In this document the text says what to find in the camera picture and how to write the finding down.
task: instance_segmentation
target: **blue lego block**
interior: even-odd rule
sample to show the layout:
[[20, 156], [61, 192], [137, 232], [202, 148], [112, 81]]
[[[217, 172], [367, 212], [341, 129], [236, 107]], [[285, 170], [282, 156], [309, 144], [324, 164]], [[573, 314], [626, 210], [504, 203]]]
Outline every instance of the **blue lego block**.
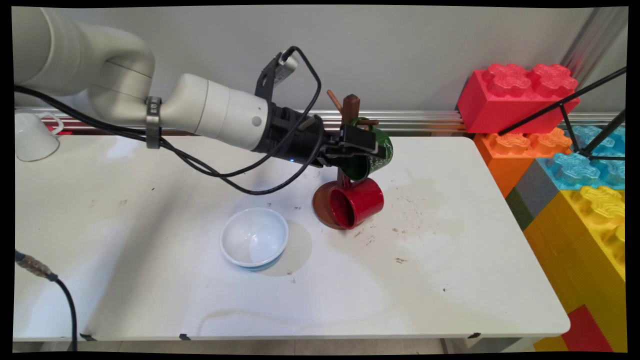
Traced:
[[580, 190], [597, 183], [600, 177], [600, 171], [591, 166], [589, 159], [575, 152], [570, 155], [557, 153], [553, 158], [536, 161], [543, 165], [558, 190]]
[[[609, 156], [624, 157], [620, 152]], [[625, 161], [623, 160], [591, 160], [591, 166], [600, 171], [601, 182], [614, 190], [625, 189]]]
[[[587, 146], [587, 144], [589, 144], [596, 137], [596, 135], [599, 134], [601, 131], [602, 129], [592, 125], [573, 127], [575, 141], [578, 143], [578, 146], [580, 148]], [[606, 139], [602, 140], [602, 142], [598, 144], [598, 146], [596, 146], [596, 148], [593, 150], [593, 154], [602, 155], [602, 156], [605, 156], [606, 154], [610, 154], [614, 152], [615, 143], [616, 143], [615, 140], [613, 140], [610, 136], [608, 136]]]
[[613, 149], [621, 153], [622, 156], [624, 156], [625, 155], [625, 128], [622, 126], [618, 126], [618, 128], [615, 129], [613, 133], [611, 133], [611, 135], [609, 135], [609, 138], [612, 138], [613, 141], [616, 142], [613, 145]]

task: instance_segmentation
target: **red mug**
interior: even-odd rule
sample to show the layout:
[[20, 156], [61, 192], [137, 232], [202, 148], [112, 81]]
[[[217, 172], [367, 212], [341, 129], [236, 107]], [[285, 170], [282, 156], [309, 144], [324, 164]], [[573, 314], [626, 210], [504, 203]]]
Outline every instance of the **red mug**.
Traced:
[[366, 218], [382, 210], [385, 198], [372, 179], [357, 184], [345, 182], [345, 187], [334, 186], [329, 190], [329, 206], [338, 225], [353, 229]]

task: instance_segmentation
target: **mug handle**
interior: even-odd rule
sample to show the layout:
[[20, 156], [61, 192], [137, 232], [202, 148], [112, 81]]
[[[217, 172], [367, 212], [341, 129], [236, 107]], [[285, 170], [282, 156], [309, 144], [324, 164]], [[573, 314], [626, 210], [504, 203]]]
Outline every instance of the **mug handle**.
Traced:
[[52, 133], [53, 135], [58, 134], [60, 131], [62, 131], [62, 129], [64, 129], [64, 128], [65, 128], [65, 125], [64, 125], [64, 123], [62, 123], [62, 120], [60, 120], [57, 116], [53, 115], [52, 113], [44, 112], [44, 113], [39, 113], [39, 114], [38, 114], [38, 117], [39, 117], [40, 119], [42, 119], [43, 117], [46, 117], [46, 116], [48, 116], [48, 117], [52, 117], [52, 118], [53, 118], [53, 119], [58, 123], [58, 127], [56, 127], [55, 129], [53, 129], [53, 130], [51, 131], [51, 133]]
[[[361, 117], [357, 117], [357, 118], [353, 119], [353, 120], [351, 121], [351, 124], [350, 124], [350, 125], [352, 125], [352, 126], [357, 126], [357, 125], [358, 125], [358, 123], [359, 123], [361, 120], [366, 120], [367, 122], [370, 122], [370, 121], [371, 121], [371, 120], [369, 120], [369, 119], [367, 119], [367, 118], [365, 118], [365, 117], [362, 117], [362, 116], [361, 116]], [[369, 131], [373, 131], [373, 125], [372, 125], [372, 124], [367, 124], [367, 126], [369, 127]]]

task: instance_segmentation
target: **lego stud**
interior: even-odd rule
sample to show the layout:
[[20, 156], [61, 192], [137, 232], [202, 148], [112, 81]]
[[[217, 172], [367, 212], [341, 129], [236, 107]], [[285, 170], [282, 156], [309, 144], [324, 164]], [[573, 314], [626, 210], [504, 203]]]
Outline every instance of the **lego stud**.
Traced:
[[529, 73], [529, 79], [533, 91], [544, 97], [566, 97], [578, 87], [578, 81], [571, 77], [571, 71], [558, 64], [537, 64]]
[[547, 167], [554, 178], [568, 185], [591, 185], [600, 176], [600, 171], [589, 164], [589, 159], [575, 152], [569, 155], [555, 154], [547, 159]]
[[[609, 156], [624, 157], [624, 154], [614, 152]], [[600, 171], [600, 180], [611, 186], [625, 184], [625, 162], [623, 160], [593, 160], [591, 166]]]
[[[573, 133], [580, 148], [587, 146], [601, 131], [602, 129], [593, 125], [573, 127]], [[615, 141], [611, 137], [608, 137], [596, 146], [593, 154], [610, 154], [614, 151], [614, 145]]]
[[508, 155], [508, 154], [523, 154], [528, 148], [530, 141], [522, 134], [505, 134], [498, 136], [498, 134], [489, 134], [489, 147], [496, 154]]
[[548, 134], [529, 134], [527, 138], [531, 141], [531, 149], [541, 155], [565, 152], [571, 146], [571, 139], [559, 127]]
[[583, 186], [572, 194], [572, 201], [586, 221], [593, 225], [625, 223], [625, 203], [622, 195], [607, 186], [594, 189]]
[[531, 86], [526, 71], [515, 64], [493, 64], [483, 72], [486, 89], [497, 97], [521, 97]]
[[613, 258], [620, 264], [625, 265], [625, 225], [616, 226], [605, 234], [604, 244], [611, 250]]

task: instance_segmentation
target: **red lego block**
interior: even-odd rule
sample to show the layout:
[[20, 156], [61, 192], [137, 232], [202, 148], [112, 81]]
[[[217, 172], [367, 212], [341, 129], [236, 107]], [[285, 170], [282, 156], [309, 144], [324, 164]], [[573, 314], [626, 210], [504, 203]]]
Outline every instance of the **red lego block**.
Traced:
[[613, 352], [585, 305], [569, 313], [571, 329], [562, 335], [569, 351]]
[[[573, 93], [578, 81], [561, 65], [536, 65], [530, 72], [509, 64], [493, 64], [476, 70], [460, 95], [458, 109], [469, 133], [498, 133]], [[564, 108], [569, 113], [580, 103], [574, 99]], [[554, 109], [512, 133], [549, 133], [563, 120]]]

